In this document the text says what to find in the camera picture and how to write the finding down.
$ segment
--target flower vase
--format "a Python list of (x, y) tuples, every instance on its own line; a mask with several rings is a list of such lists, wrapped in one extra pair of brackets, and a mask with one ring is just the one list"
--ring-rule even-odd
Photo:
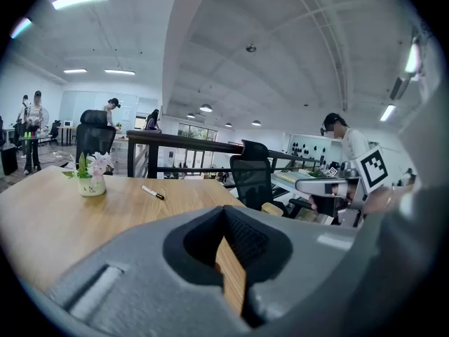
[(92, 183), (90, 178), (78, 178), (78, 191), (81, 196), (100, 196), (106, 191), (105, 178), (100, 176), (100, 182)]

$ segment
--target green leaf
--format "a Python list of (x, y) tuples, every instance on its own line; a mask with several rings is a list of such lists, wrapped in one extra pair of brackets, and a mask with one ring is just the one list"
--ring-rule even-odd
[(84, 158), (84, 152), (79, 156), (78, 173), (82, 174), (86, 172), (86, 159)]
[(72, 171), (63, 171), (62, 173), (63, 173), (64, 175), (66, 175), (67, 177), (69, 177), (69, 178), (72, 178), (72, 177), (75, 176), (74, 173), (73, 173)]

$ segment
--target pen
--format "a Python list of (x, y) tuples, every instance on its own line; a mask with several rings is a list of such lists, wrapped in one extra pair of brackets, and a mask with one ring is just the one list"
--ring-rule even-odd
[(147, 186), (142, 186), (142, 190), (148, 192), (149, 194), (152, 194), (154, 197), (157, 197), (158, 199), (164, 199), (165, 198), (161, 194), (158, 194), (157, 192), (149, 189)]

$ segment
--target white ceiling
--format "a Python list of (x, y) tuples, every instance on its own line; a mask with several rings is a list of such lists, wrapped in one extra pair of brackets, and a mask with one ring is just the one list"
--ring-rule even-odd
[[(60, 11), (40, 0), (33, 25), (11, 42), (10, 51), (61, 82), (145, 84), (161, 95), (166, 31), (174, 0), (107, 0)], [(88, 74), (64, 74), (86, 68)], [(105, 69), (132, 70), (135, 77)]]
[[(167, 113), (234, 128), (298, 130), (341, 112), (377, 127), (406, 65), (412, 27), (399, 0), (212, 0), (180, 58)], [(255, 44), (255, 53), (245, 47)], [(210, 114), (200, 112), (203, 103)], [(389, 121), (420, 104), (412, 82)]]

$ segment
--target black metal railing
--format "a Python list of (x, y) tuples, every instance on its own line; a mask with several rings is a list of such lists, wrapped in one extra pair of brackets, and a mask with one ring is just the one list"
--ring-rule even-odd
[[(197, 140), (195, 138), (186, 138), (183, 136), (166, 135), (164, 133), (155, 133), (148, 130), (126, 131), (128, 137), (128, 177), (135, 177), (135, 168), (138, 165), (138, 160), (142, 158), (141, 152), (136, 162), (135, 158), (135, 146), (137, 144), (147, 145), (144, 149), (147, 154), (148, 164), (144, 164), (140, 168), (140, 172), (147, 170), (148, 178), (157, 178), (158, 172), (164, 173), (210, 173), (210, 172), (231, 172), (230, 168), (177, 168), (177, 167), (158, 167), (157, 159), (159, 153), (159, 146), (165, 147), (177, 147), (188, 150), (197, 151), (210, 151), (210, 152), (224, 152), (227, 154), (241, 154), (243, 151), (242, 146), (231, 145), (227, 143), (217, 143), (215, 141)], [(315, 165), (319, 164), (319, 161), (314, 159), (305, 159), (303, 157), (284, 154), (277, 151), (269, 151), (269, 158), (272, 158), (272, 173), (275, 171), (287, 171), (298, 169), (295, 166), (294, 161), (301, 161), (302, 168), (304, 168), (307, 162), (313, 164), (312, 170)], [(276, 167), (278, 160), (286, 159), (290, 160), (290, 163), (286, 167)]]

